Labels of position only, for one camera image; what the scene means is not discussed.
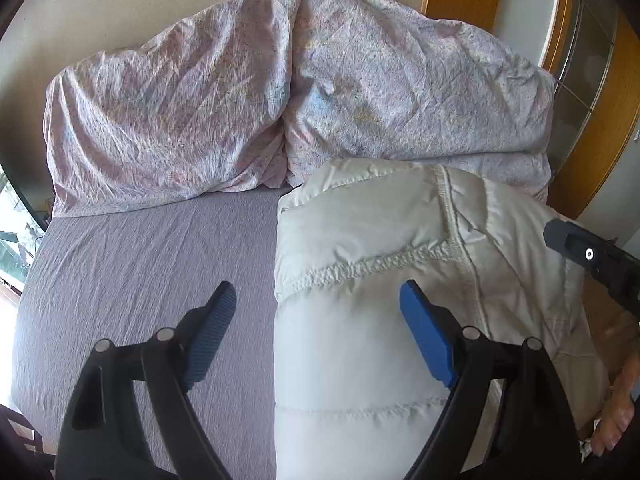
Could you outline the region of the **person's right hand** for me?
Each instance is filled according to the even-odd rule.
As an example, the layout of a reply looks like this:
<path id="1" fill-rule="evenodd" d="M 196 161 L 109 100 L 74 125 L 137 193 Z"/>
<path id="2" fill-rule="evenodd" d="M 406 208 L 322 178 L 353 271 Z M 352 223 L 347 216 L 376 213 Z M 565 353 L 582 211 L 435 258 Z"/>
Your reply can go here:
<path id="1" fill-rule="evenodd" d="M 602 416 L 591 438 L 594 455 L 601 456 L 612 451 L 620 442 L 634 418 L 634 401 L 631 391 L 639 380 L 639 353 L 628 356 L 612 387 L 611 397 L 606 401 Z"/>

